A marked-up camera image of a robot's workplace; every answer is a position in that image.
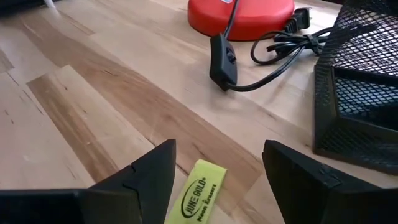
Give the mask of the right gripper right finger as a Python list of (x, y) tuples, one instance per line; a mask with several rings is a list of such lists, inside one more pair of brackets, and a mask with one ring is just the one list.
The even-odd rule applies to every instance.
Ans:
[(318, 162), (278, 141), (262, 160), (285, 223), (381, 223), (379, 187)]

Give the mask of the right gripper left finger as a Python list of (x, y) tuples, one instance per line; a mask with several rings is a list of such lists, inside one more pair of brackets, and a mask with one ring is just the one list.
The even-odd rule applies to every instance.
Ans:
[(176, 140), (168, 139), (92, 187), (136, 194), (142, 222), (163, 223), (174, 185), (175, 164)]

